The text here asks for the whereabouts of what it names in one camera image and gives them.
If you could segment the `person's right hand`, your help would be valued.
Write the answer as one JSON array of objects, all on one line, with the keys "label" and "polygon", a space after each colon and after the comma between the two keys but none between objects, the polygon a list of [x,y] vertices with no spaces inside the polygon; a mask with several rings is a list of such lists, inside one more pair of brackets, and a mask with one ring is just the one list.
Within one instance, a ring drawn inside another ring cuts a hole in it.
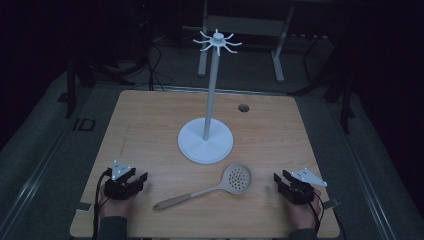
[{"label": "person's right hand", "polygon": [[321,192],[314,190],[314,199],[305,205],[295,205],[287,203],[289,215],[294,228],[297,229],[315,229],[318,226],[319,214],[321,213],[320,198]]}]

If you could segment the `beige slotted spoon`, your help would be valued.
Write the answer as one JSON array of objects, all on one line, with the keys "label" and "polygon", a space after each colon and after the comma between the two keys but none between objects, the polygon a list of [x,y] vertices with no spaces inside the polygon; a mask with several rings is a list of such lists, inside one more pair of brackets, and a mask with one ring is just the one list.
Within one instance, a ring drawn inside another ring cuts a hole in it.
[{"label": "beige slotted spoon", "polygon": [[217,190],[222,190],[233,195],[244,194],[249,190],[252,181],[252,173],[248,166],[241,163],[230,164],[225,168],[222,178],[217,185],[161,201],[156,203],[152,209],[155,211],[164,210]]}]

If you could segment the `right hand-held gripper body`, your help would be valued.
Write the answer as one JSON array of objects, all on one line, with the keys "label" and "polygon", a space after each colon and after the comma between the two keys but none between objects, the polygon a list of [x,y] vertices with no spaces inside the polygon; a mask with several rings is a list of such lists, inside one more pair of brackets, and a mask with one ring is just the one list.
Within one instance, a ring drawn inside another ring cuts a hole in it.
[{"label": "right hand-held gripper body", "polygon": [[285,184],[283,190],[279,192],[289,202],[295,205],[304,205],[310,203],[314,199],[314,185],[327,186],[327,182],[319,178],[308,168],[303,168],[298,171],[290,172],[294,177],[292,182]]}]

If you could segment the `person's left hand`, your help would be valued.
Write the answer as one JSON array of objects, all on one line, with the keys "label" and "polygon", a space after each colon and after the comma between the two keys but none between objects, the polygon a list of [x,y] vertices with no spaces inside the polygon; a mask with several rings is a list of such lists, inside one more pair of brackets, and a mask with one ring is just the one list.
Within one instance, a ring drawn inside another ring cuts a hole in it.
[{"label": "person's left hand", "polygon": [[101,198],[99,200],[100,218],[101,219],[107,218],[107,217],[127,218],[135,198],[136,196],[133,195],[130,198],[125,200],[114,200],[114,199],[110,199],[106,197],[104,194],[101,194]]}]

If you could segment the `white utensil hook stand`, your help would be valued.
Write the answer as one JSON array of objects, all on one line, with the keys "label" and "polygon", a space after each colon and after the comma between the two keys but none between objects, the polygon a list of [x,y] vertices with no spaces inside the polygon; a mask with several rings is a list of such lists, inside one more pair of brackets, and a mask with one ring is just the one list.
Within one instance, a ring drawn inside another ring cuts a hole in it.
[{"label": "white utensil hook stand", "polygon": [[240,46],[240,43],[230,42],[234,36],[233,33],[225,36],[218,29],[210,36],[203,32],[201,35],[204,40],[194,40],[194,42],[204,44],[201,52],[212,51],[206,113],[203,118],[187,122],[180,129],[177,142],[181,153],[190,161],[198,164],[214,164],[225,159],[234,144],[233,134],[229,127],[213,118],[221,50],[225,49],[229,53],[236,54],[236,51],[231,50],[230,46]]}]

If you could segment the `black floor bracket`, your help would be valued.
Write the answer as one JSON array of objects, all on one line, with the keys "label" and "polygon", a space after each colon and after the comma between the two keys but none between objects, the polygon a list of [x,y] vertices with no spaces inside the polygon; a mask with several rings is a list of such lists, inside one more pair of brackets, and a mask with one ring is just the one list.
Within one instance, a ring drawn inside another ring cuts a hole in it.
[{"label": "black floor bracket", "polygon": [[93,131],[96,126],[94,119],[78,118],[72,128],[73,131]]}]

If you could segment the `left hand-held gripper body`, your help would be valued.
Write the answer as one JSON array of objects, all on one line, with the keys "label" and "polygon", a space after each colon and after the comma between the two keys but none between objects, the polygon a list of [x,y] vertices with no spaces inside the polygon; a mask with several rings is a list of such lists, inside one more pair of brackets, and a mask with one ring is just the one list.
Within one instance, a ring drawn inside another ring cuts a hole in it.
[{"label": "left hand-held gripper body", "polygon": [[129,182],[130,178],[128,180],[124,178],[125,173],[131,168],[128,164],[117,160],[113,161],[112,167],[108,168],[106,173],[110,177],[104,187],[106,197],[114,200],[125,200],[142,190],[142,188],[134,188],[132,182]]}]

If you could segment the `black metal stand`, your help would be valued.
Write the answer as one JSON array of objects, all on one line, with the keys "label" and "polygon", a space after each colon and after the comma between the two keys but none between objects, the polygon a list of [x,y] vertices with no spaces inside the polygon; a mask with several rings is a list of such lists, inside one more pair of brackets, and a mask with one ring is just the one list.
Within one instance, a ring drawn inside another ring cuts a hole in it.
[{"label": "black metal stand", "polygon": [[335,103],[338,99],[341,99],[340,125],[346,134],[350,133],[349,118],[353,116],[350,103],[355,73],[349,46],[350,40],[345,34],[342,34],[334,45],[328,60],[310,80],[310,83],[299,90],[287,92],[288,96],[303,96],[327,85],[328,89],[324,94],[325,101]]},{"label": "black metal stand", "polygon": [[95,81],[89,76],[90,69],[99,71],[108,79],[121,85],[133,85],[133,82],[125,80],[117,73],[109,70],[94,59],[78,54],[69,50],[66,53],[66,91],[62,93],[58,99],[59,102],[66,104],[65,118],[69,119],[76,109],[76,79],[79,79],[83,86],[93,87]]}]

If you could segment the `white desk frame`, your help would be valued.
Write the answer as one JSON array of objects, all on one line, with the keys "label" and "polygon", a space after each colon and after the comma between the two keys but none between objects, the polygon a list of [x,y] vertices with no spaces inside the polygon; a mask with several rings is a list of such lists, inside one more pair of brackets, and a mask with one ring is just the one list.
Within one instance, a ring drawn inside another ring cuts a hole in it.
[{"label": "white desk frame", "polygon": [[283,82],[285,80],[285,76],[280,61],[280,55],[284,42],[288,36],[288,29],[294,15],[295,7],[287,7],[284,20],[271,20],[211,15],[209,13],[210,1],[211,0],[203,0],[202,27],[200,30],[202,39],[196,40],[196,43],[200,43],[202,46],[197,74],[201,77],[206,75],[210,40],[214,39],[215,32],[218,31],[220,34],[229,33],[232,35],[236,33],[255,36],[277,37],[279,42],[271,51],[271,60],[273,63],[276,81]]}]

